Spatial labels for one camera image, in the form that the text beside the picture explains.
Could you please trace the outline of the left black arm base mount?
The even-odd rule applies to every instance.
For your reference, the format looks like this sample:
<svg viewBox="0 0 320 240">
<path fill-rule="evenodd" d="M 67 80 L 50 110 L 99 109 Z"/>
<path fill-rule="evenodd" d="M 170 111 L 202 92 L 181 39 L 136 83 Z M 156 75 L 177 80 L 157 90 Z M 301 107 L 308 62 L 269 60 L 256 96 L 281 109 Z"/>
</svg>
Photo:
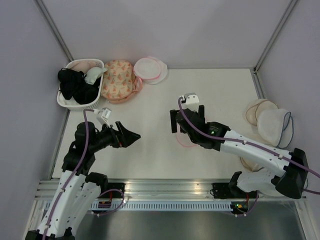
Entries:
<svg viewBox="0 0 320 240">
<path fill-rule="evenodd" d="M 93 187 L 98 188 L 97 199 L 122 199 L 125 193 L 123 182 L 109 182 L 108 177 L 102 173 L 91 172 L 86 176 L 85 183 L 93 183 Z"/>
</svg>

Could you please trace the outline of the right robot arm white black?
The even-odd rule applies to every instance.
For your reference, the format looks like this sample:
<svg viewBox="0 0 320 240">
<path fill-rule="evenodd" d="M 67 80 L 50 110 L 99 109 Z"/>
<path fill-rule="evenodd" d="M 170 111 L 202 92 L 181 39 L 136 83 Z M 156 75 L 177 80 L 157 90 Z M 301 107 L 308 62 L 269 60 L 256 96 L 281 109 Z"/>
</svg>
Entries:
<svg viewBox="0 0 320 240">
<path fill-rule="evenodd" d="M 287 151 L 253 141 L 219 122 L 206 122 L 204 106 L 198 111 L 170 110 L 172 133 L 182 130 L 190 141 L 208 150 L 236 155 L 260 166 L 255 172 L 235 172 L 226 184 L 235 198 L 259 191 L 265 195 L 291 199 L 302 197 L 307 180 L 306 154 L 295 148 Z"/>
</svg>

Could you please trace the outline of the black lace bra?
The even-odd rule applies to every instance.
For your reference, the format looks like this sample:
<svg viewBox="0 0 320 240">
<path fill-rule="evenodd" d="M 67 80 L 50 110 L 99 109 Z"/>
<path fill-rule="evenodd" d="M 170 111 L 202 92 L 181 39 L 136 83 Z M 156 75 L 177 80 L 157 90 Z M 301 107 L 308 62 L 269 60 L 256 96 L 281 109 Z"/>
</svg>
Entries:
<svg viewBox="0 0 320 240">
<path fill-rule="evenodd" d="M 86 83 L 85 74 L 82 71 L 69 68 L 62 68 L 58 72 L 57 78 L 60 82 L 60 92 L 66 100 L 70 100 Z"/>
</svg>

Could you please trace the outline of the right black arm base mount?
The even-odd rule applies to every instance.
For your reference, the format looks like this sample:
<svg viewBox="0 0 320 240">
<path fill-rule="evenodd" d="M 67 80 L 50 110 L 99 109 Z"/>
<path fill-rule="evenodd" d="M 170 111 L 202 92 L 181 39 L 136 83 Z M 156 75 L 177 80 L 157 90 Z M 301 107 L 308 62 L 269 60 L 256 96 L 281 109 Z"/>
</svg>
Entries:
<svg viewBox="0 0 320 240">
<path fill-rule="evenodd" d="M 250 197 L 251 192 L 241 190 L 237 184 L 242 171 L 233 174 L 229 182 L 214 182 L 210 194 L 214 199 L 245 199 Z"/>
</svg>

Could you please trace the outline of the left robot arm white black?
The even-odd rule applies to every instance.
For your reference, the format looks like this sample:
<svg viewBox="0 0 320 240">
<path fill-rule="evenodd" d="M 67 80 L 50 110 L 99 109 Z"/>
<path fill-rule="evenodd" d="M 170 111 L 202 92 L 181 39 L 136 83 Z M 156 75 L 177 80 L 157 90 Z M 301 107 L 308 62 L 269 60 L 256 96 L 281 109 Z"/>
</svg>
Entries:
<svg viewBox="0 0 320 240">
<path fill-rule="evenodd" d="M 108 177 L 91 172 L 95 153 L 106 148 L 127 148 L 141 136 L 127 130 L 120 121 L 116 129 L 103 124 L 97 130 L 92 122 L 84 121 L 76 127 L 75 140 L 64 157 L 57 190 L 37 229 L 26 234 L 27 240 L 74 240 L 79 225 L 92 202 L 104 198 L 111 191 Z"/>
</svg>

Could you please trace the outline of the round mesh bag pink trim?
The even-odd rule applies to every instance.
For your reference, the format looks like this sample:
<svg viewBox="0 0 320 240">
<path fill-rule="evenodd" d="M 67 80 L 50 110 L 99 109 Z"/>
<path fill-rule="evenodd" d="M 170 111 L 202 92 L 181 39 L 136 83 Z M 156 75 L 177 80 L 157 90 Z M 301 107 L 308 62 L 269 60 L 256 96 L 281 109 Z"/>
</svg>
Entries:
<svg viewBox="0 0 320 240">
<path fill-rule="evenodd" d="M 193 143 L 185 133 L 178 132 L 175 134 L 175 137 L 177 142 L 184 148 L 192 148 L 196 146 L 196 144 Z"/>
</svg>

